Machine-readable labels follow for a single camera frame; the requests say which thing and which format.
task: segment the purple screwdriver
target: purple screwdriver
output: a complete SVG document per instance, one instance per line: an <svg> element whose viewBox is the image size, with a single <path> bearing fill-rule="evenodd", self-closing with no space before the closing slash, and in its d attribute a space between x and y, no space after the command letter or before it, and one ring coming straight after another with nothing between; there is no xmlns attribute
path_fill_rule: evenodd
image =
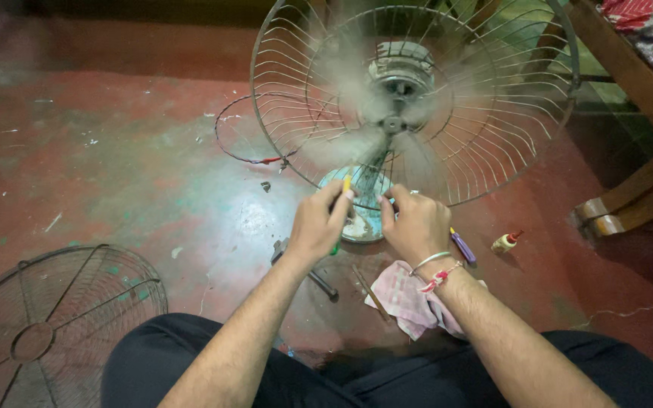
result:
<svg viewBox="0 0 653 408"><path fill-rule="evenodd" d="M460 238L460 235L457 232L455 232L453 227L450 227L450 236L453 238L453 241L455 241L456 245L458 245L458 248L460 248L460 252L463 253L463 256L465 257L465 260L467 261L468 264L472 264L477 261L475 255L473 255L470 248L467 247L465 241L463 241L462 238Z"/></svg>

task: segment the red floor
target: red floor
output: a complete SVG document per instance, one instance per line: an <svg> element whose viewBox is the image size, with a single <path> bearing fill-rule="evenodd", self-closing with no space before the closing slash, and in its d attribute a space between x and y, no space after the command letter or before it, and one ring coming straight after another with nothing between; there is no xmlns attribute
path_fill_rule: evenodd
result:
<svg viewBox="0 0 653 408"><path fill-rule="evenodd" d="M56 19L16 29L0 41L0 273L59 247L114 243L150 260L170 311L226 320L312 191L275 164L223 154L204 116L248 92L256 31ZM584 87L582 98L596 95ZM225 143L273 155L248 100L229 115L241 117L223 128ZM653 232L593 246L569 218L604 189L582 153L602 125L575 115L518 180L454 208L454 227L478 258L476 277L535 329L594 330L653 359ZM489 251L518 229L512 252ZM350 271L357 264L374 280L393 260L387 246L342 249L319 265L340 301L305 281L280 332L282 347L310 363L407 342L362 304Z"/></svg>

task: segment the red thread bracelet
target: red thread bracelet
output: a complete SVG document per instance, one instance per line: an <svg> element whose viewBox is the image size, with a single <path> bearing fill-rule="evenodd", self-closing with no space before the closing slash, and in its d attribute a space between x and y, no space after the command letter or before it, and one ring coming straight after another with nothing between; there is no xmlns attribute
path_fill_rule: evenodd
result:
<svg viewBox="0 0 653 408"><path fill-rule="evenodd" d="M462 262L458 261L455 265L453 265L452 268L449 268L448 270L443 269L442 271L432 275L432 279L430 279L430 282L427 283L427 286L418 289L417 291L425 294L434 291L436 287L440 286L448 279L448 274L458 266L462 266Z"/></svg>

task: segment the silver bangle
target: silver bangle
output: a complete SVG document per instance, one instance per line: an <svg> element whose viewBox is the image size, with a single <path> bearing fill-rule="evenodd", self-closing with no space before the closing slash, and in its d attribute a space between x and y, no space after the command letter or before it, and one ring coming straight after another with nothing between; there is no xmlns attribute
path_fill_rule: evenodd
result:
<svg viewBox="0 0 653 408"><path fill-rule="evenodd" d="M425 265L427 262L430 262L431 260L436 258L440 258L440 256L449 256L449 255L450 255L450 251L447 250L445 252L438 252L435 255L428 256L424 261L420 262L417 266L415 266L415 268L412 271L410 271L409 275L410 276L414 275L415 271L419 269L420 266Z"/></svg>

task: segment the wire fan guard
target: wire fan guard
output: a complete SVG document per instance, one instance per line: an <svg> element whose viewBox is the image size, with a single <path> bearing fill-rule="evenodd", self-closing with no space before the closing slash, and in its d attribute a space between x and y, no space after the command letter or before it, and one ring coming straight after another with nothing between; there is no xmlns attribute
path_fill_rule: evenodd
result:
<svg viewBox="0 0 653 408"><path fill-rule="evenodd" d="M316 187L347 172L359 186L376 173L375 191L402 183L448 205L478 198L527 168L568 120L579 86L573 29L556 0L400 3L277 1L252 55L256 116L279 155ZM337 69L325 69L335 57ZM355 108L340 84L350 64L367 73L366 87L401 79L418 92L400 103L429 115L370 124L370 102ZM395 141L414 143L393 143L377 161L319 160L330 144L387 119L405 131ZM356 204L376 209L371 197Z"/></svg>
<svg viewBox="0 0 653 408"><path fill-rule="evenodd" d="M67 247L0 278L0 406L99 406L115 344L168 312L141 257L107 245Z"/></svg>

